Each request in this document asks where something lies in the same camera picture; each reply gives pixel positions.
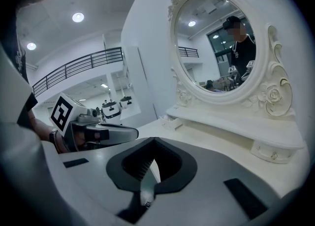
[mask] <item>balcony railing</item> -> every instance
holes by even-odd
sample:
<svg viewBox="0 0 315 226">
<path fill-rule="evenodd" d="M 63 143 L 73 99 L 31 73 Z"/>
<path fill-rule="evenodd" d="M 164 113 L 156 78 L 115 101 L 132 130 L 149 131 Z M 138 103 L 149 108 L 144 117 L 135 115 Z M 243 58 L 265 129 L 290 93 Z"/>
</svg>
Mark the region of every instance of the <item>balcony railing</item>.
<svg viewBox="0 0 315 226">
<path fill-rule="evenodd" d="M 197 57 L 197 58 L 199 58 L 197 49 L 188 48 L 188 47 L 178 47 L 178 48 L 179 48 L 179 53 L 182 57 Z"/>
<path fill-rule="evenodd" d="M 106 49 L 82 56 L 56 68 L 54 71 L 50 72 L 45 77 L 36 82 L 33 85 L 33 93 L 35 97 L 37 97 L 52 86 L 75 74 L 97 66 L 120 62 L 122 60 L 123 54 L 121 47 Z"/>
</svg>

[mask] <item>white wall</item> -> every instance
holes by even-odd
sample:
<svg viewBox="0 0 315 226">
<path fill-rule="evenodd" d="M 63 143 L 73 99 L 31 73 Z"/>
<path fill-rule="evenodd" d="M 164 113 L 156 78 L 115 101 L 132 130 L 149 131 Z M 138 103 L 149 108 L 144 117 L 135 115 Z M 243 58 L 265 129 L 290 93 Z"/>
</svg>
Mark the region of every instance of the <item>white wall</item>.
<svg viewBox="0 0 315 226">
<path fill-rule="evenodd" d="M 193 38 L 192 43 L 203 61 L 202 81 L 218 80 L 220 78 L 219 66 L 208 36 L 200 33 Z"/>
<path fill-rule="evenodd" d="M 315 149 L 313 37 L 291 0 L 247 1 L 264 23 L 272 23 L 277 27 L 278 39 L 283 45 L 283 64 L 293 89 L 296 122 L 308 143 L 309 150 L 313 152 Z M 175 83 L 170 71 L 172 65 L 168 58 L 167 15 L 170 5 L 171 0 L 135 0 L 122 32 L 122 46 L 139 47 L 158 115 L 163 115 L 165 110 L 176 102 Z"/>
<path fill-rule="evenodd" d="M 187 69 L 187 72 L 189 73 L 189 75 L 191 76 L 191 78 L 192 78 L 194 81 L 196 81 L 195 75 L 194 75 L 194 73 L 193 73 L 193 69 L 192 69 L 192 68 Z"/>
<path fill-rule="evenodd" d="M 190 41 L 186 36 L 179 34 L 178 38 L 178 46 L 179 47 L 188 47 L 188 48 L 195 48 L 194 43 Z"/>
<path fill-rule="evenodd" d="M 139 115 L 133 117 L 133 121 L 136 127 L 140 127 L 157 119 L 152 91 L 150 91 L 147 83 L 147 75 L 144 73 L 138 48 L 125 46 L 124 53 L 129 71 L 129 83 L 132 84 L 132 91 L 137 98 L 141 111 Z"/>
<path fill-rule="evenodd" d="M 104 35 L 106 49 L 121 47 L 122 31 L 110 32 Z"/>
<path fill-rule="evenodd" d="M 31 81 L 29 79 L 29 83 L 32 86 L 48 73 L 65 63 L 101 50 L 104 50 L 102 35 L 64 46 L 50 53 L 37 64 L 38 69 L 34 72 Z"/>
<path fill-rule="evenodd" d="M 105 93 L 89 98 L 86 101 L 83 101 L 82 103 L 88 108 L 96 109 L 96 107 L 98 107 L 101 109 L 104 101 L 107 100 L 109 102 L 109 99 L 110 99 L 109 94 Z"/>
<path fill-rule="evenodd" d="M 36 71 L 29 69 L 29 68 L 26 68 L 26 75 L 28 76 L 29 84 L 31 86 L 33 86 L 33 84 L 34 84 L 33 82 L 34 82 L 34 78 L 35 78 L 35 73 L 36 73 Z"/>
<path fill-rule="evenodd" d="M 195 66 L 194 75 L 197 82 L 218 80 L 220 78 L 217 58 L 209 42 L 207 33 L 201 32 L 194 36 L 192 40 L 179 34 L 177 41 L 178 46 L 194 48 L 198 51 L 199 58 L 181 58 L 184 63 L 202 63 L 202 65 Z"/>
</svg>

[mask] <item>wristwatch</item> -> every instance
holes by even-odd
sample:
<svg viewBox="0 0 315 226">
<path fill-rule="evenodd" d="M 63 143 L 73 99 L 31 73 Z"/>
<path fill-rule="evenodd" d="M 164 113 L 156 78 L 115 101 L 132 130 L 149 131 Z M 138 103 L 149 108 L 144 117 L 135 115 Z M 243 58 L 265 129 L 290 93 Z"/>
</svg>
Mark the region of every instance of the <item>wristwatch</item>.
<svg viewBox="0 0 315 226">
<path fill-rule="evenodd" d="M 57 129 L 52 129 L 51 132 L 49 133 L 49 142 L 53 143 L 57 152 L 60 153 L 60 151 L 58 150 L 58 146 L 56 144 L 56 141 L 57 141 L 57 132 L 58 130 Z"/>
</svg>

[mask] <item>white tabletop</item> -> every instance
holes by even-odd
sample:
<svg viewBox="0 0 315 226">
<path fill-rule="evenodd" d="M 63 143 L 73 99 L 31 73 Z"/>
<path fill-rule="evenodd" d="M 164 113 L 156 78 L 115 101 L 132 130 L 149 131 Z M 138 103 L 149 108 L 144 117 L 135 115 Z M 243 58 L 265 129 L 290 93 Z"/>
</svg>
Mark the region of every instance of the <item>white tabletop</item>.
<svg viewBox="0 0 315 226">
<path fill-rule="evenodd" d="M 288 164 L 276 164 L 250 153 L 253 140 L 201 123 L 184 121 L 183 126 L 170 131 L 156 120 L 138 130 L 139 138 L 164 137 L 227 155 L 267 182 L 280 197 L 300 187 L 310 169 L 307 148 L 298 150 Z"/>
</svg>

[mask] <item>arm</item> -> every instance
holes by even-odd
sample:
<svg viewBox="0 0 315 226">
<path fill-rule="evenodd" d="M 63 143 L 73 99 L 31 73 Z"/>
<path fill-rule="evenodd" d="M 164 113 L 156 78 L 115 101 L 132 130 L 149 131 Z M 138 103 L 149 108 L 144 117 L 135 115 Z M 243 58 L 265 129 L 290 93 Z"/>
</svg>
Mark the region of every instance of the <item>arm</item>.
<svg viewBox="0 0 315 226">
<path fill-rule="evenodd" d="M 39 119 L 37 119 L 34 116 L 34 113 L 32 112 L 32 110 L 30 110 L 28 112 L 28 114 L 29 114 L 31 126 L 33 127 L 37 136 L 39 136 L 39 138 L 41 140 L 49 141 L 49 134 L 50 134 L 51 130 L 54 129 L 54 127 L 48 126 L 45 123 L 43 123 L 42 121 L 40 121 Z M 100 133 L 98 133 L 98 132 L 95 133 L 94 137 L 95 137 L 95 139 L 100 139 Z M 74 135 L 74 140 L 78 146 L 83 145 L 85 143 L 84 133 L 83 132 L 76 133 Z M 68 153 L 69 152 L 67 150 L 67 148 L 64 146 L 63 138 L 59 132 L 57 133 L 56 146 L 61 153 Z"/>
<path fill-rule="evenodd" d="M 28 112 L 28 114 L 29 114 L 31 126 L 33 127 L 37 136 L 39 136 L 39 138 L 41 140 L 49 141 L 49 134 L 50 134 L 51 130 L 54 129 L 54 127 L 48 126 L 45 123 L 43 123 L 42 121 L 40 121 L 39 119 L 35 118 L 32 110 L 30 110 Z M 60 133 L 57 133 L 56 146 L 61 153 L 68 152 L 68 150 L 66 149 L 66 147 L 63 144 L 63 139 L 62 139 Z"/>
</svg>

